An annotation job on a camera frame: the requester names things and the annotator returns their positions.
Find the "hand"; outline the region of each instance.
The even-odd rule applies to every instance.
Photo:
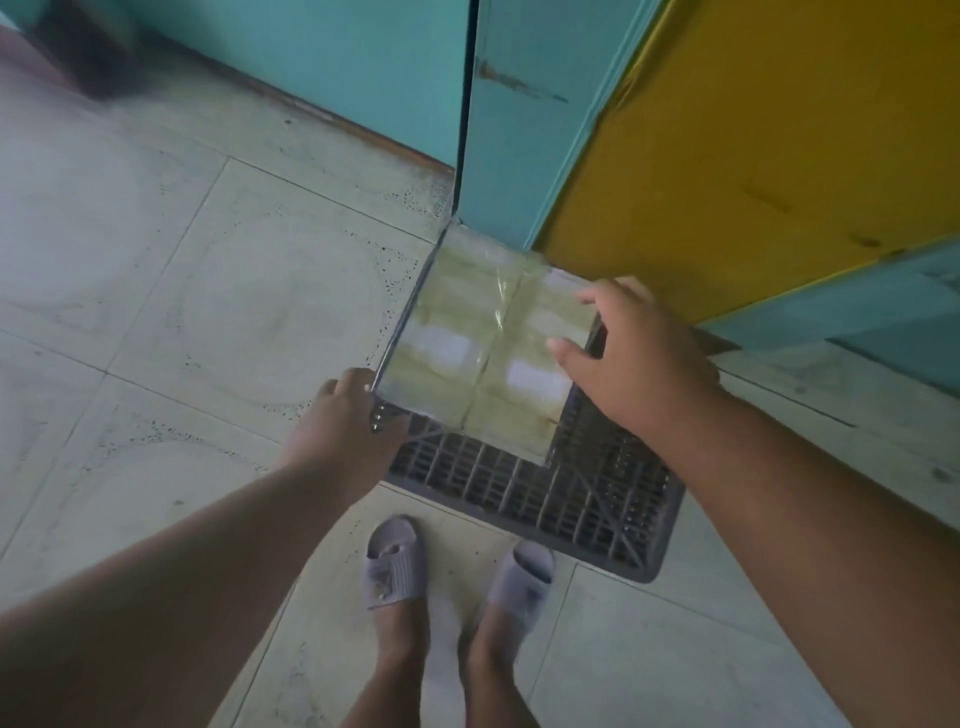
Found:
[[[599,280],[577,294],[596,304],[607,327],[603,358],[567,339],[547,347],[607,417],[648,440],[691,405],[725,393],[690,328],[634,278]]]
[[[277,466],[316,464],[355,502],[379,482],[407,438],[407,418],[371,431],[373,372],[347,369],[329,379],[287,437]]]

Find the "slipper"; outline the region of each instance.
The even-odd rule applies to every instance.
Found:
[[[367,542],[364,598],[367,609],[426,595],[426,548],[407,516],[391,516]]]
[[[553,584],[555,568],[553,551],[533,541],[521,541],[510,550],[493,578],[487,603],[497,605],[516,619],[521,639],[537,623]]]

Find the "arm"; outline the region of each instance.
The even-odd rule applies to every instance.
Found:
[[[327,382],[277,470],[0,616],[0,724],[206,726],[404,440],[370,432],[371,380]]]
[[[584,291],[603,359],[551,350],[687,484],[850,721],[960,715],[960,536],[720,388],[689,330],[634,279]]]

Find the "plastic-wrapped package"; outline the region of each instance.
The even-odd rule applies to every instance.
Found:
[[[571,385],[546,339],[587,342],[594,311],[573,298],[584,285],[537,255],[451,225],[376,394],[542,464]]]

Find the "yellow door panel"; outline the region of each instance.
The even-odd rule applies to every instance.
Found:
[[[540,249],[702,321],[960,230],[960,3],[673,0]]]

